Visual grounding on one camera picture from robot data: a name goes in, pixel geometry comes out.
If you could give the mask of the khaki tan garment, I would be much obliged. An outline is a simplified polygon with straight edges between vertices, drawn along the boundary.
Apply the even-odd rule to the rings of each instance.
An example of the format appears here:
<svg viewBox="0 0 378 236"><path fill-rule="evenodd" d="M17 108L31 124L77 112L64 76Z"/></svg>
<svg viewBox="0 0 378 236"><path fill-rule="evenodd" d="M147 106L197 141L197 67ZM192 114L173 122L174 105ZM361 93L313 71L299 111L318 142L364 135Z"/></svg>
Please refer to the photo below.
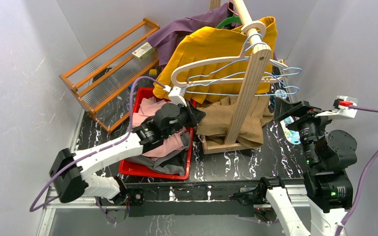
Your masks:
<svg viewBox="0 0 378 236"><path fill-rule="evenodd" d="M248 148L259 148L264 144L263 126L273 120L269 111L269 96L254 97L237 137L237 142ZM206 116L197 127L197 135L208 137L212 144L222 145L230 128L237 98L227 96L223 99L201 107Z"/></svg>

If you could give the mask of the pink ruffled garment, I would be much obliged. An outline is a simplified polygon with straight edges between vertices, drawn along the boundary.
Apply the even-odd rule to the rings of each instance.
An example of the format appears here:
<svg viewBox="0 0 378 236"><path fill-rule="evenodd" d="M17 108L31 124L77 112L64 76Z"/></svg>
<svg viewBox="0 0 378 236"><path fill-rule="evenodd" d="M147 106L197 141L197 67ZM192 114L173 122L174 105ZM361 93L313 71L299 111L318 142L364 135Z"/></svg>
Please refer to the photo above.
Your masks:
<svg viewBox="0 0 378 236"><path fill-rule="evenodd" d="M185 149L182 136L190 123L187 106L144 98L133 113L132 128L141 138L142 155L154 160Z"/></svg>

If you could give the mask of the grey pleated skirt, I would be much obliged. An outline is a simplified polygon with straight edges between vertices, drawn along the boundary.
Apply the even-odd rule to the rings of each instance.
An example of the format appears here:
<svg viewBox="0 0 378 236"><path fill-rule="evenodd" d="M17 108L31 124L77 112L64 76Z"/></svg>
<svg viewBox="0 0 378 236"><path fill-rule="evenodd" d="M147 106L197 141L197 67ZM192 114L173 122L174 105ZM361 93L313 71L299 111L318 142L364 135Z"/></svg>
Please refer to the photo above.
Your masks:
<svg viewBox="0 0 378 236"><path fill-rule="evenodd" d="M153 153L162 154L165 153L164 151L161 152L162 147L171 149L177 147L178 144L181 145L163 157L138 155L127 158L126 161L145 166L157 173L184 176L186 174L191 137L189 132L183 133L180 136L180 141L177 136L178 134L174 134L173 137L164 141L163 145L158 147L159 151L152 151Z"/></svg>

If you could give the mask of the mustard yellow garment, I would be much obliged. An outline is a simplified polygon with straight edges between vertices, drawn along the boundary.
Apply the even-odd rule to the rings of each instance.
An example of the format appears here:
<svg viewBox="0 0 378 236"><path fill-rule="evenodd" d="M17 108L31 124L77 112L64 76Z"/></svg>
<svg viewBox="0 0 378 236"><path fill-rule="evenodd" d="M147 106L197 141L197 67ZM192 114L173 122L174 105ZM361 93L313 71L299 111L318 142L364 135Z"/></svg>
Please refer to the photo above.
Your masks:
<svg viewBox="0 0 378 236"><path fill-rule="evenodd" d="M264 36L264 42L270 46L272 52L275 50L277 41L277 24L276 18L273 16L267 16L259 19L266 26L266 34ZM242 26L234 29L216 29L212 27L203 27L194 33L186 36L177 46L171 59L164 66L164 69L158 76L157 80L163 85L172 87L171 75L172 72L179 66L186 65L188 63L199 61L202 59L210 59L225 56L238 56L243 43L245 42L247 35L241 32ZM177 80L185 82L190 76L195 75L207 75L213 72L227 63L210 64L207 66L200 66L184 73L179 74ZM248 62L237 62L222 71L219 71L208 77L207 79L218 79L226 75L230 75L236 72L245 71L248 66ZM241 88L241 83L238 84L218 84L211 85L209 87L198 86L190 88L193 91L207 91L210 93L228 93L238 94ZM217 95L204 95L204 94L192 94L186 93L186 99L193 99L198 103L208 102L215 103L221 99L222 96Z"/></svg>

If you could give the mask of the green hanger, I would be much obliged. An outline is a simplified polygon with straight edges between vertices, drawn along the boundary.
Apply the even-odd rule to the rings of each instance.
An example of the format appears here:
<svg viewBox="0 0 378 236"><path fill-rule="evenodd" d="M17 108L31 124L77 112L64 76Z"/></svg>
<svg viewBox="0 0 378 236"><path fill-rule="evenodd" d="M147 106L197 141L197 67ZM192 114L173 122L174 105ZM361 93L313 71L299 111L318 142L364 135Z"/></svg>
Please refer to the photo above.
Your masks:
<svg viewBox="0 0 378 236"><path fill-rule="evenodd" d="M227 30L232 30L234 29L236 26L240 26L241 25L241 19L239 18L239 16L231 16L231 17L228 17L226 19L224 19L222 22L220 22L216 28L217 29L227 29Z"/></svg>

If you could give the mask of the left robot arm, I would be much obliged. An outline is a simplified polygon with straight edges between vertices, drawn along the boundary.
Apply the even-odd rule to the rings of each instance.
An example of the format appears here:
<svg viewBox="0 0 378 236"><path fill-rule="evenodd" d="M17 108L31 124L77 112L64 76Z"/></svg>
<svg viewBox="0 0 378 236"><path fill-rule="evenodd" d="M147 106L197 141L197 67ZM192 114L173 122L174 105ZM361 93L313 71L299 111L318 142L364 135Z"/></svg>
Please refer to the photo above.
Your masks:
<svg viewBox="0 0 378 236"><path fill-rule="evenodd" d="M153 116L119 138L93 148L70 152L59 151L50 169L61 203L70 203L82 196L102 197L116 205L127 199L127 188L116 177L96 176L95 172L129 157L142 155L163 144L183 128L195 128L206 113L192 104L164 104Z"/></svg>

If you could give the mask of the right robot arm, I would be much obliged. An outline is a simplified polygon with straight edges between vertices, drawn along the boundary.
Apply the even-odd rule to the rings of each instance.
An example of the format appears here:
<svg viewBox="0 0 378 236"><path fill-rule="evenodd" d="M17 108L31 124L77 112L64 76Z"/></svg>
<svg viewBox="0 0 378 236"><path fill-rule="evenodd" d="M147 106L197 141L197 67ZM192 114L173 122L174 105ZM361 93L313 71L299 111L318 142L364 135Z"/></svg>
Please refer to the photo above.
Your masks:
<svg viewBox="0 0 378 236"><path fill-rule="evenodd" d="M293 117L288 130L297 131L309 170L304 173L304 187L311 209L312 228L299 218L280 177L262 177L258 199L270 204L287 236L334 236L342 226L341 218L352 207L353 187L346 169L357 162L356 140L347 132L325 128L334 119L356 116L358 100L338 96L331 110L311 106L308 101L291 103L275 98L277 121Z"/></svg>

